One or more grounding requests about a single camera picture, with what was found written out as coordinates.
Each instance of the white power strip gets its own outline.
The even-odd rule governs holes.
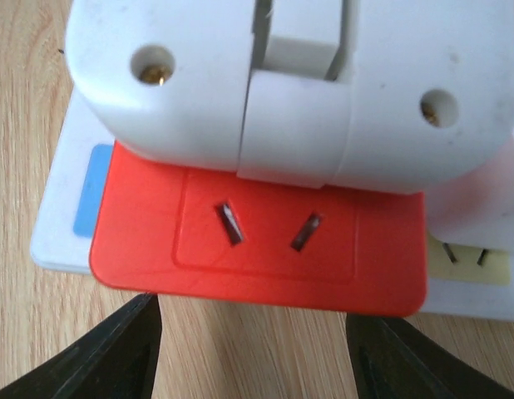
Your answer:
[[[113,142],[74,91],[33,231],[31,253],[39,266],[90,273],[91,236]],[[510,263],[508,285],[430,278],[422,311],[514,321],[514,255]]]

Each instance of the wood grain surface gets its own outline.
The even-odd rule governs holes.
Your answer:
[[[29,240],[72,83],[69,0],[0,0],[0,387],[46,361],[133,293],[52,273]],[[356,397],[344,315],[161,297],[158,398]],[[421,331],[514,390],[514,323],[421,314]]]

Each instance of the screw hole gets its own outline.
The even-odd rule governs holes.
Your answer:
[[[131,71],[142,83],[163,86],[173,75],[175,59],[164,47],[146,46],[131,59]]]
[[[444,90],[431,90],[420,101],[423,119],[434,127],[453,126],[458,119],[457,100]]]

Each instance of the blue label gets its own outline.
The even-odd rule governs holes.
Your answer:
[[[72,228],[75,235],[91,239],[94,234],[112,151],[113,146],[107,144],[99,144],[92,149]]]

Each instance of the electrical outlet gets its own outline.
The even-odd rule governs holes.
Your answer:
[[[510,283],[510,257],[507,252],[450,245],[428,234],[430,277],[494,285]]]
[[[421,194],[272,185],[116,144],[90,264],[116,288],[405,316],[427,292],[424,231]]]

